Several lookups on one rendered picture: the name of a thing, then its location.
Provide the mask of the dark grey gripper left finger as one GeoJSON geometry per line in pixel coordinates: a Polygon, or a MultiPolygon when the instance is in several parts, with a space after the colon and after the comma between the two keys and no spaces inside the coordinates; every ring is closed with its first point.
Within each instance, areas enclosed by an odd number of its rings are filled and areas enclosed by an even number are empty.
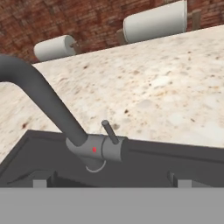
{"type": "Polygon", "coordinates": [[[56,171],[36,170],[29,171],[9,181],[7,186],[47,188],[54,187],[57,183],[58,174],[56,171]]]}

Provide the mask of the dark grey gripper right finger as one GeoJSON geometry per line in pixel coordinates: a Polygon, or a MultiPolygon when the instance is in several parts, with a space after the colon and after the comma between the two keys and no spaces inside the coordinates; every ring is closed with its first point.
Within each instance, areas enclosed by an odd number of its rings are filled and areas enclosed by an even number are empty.
{"type": "Polygon", "coordinates": [[[171,171],[167,172],[167,178],[171,183],[172,187],[176,188],[203,188],[203,187],[211,187],[211,185],[202,182],[196,178],[191,178],[190,176],[174,173],[171,171]]]}

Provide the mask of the dark grey sink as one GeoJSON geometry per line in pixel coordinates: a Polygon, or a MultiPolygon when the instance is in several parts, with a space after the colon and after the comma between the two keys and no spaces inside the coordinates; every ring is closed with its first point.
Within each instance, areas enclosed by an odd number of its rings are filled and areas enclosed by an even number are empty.
{"type": "Polygon", "coordinates": [[[0,187],[171,187],[190,179],[224,187],[224,148],[129,140],[122,162],[91,173],[61,133],[28,130],[0,163],[0,187]]]}

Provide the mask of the dark grey sink tap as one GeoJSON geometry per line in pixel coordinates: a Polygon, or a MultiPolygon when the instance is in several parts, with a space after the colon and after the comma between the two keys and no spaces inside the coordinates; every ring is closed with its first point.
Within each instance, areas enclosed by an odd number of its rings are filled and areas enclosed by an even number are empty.
{"type": "Polygon", "coordinates": [[[108,136],[88,134],[58,97],[41,72],[23,60],[0,53],[0,82],[19,86],[43,113],[65,134],[66,147],[89,172],[101,171],[108,161],[122,161],[125,136],[113,144],[108,136]]]}

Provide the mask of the dark grey tap lever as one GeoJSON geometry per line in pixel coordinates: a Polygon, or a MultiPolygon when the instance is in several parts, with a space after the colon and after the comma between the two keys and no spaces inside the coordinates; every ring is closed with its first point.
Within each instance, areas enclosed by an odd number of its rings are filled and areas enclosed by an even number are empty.
{"type": "Polygon", "coordinates": [[[108,120],[103,120],[101,122],[101,125],[105,129],[105,131],[107,132],[108,137],[110,138],[111,142],[113,144],[118,144],[119,143],[119,140],[118,140],[115,132],[113,131],[111,125],[109,124],[109,121],[108,120]]]}

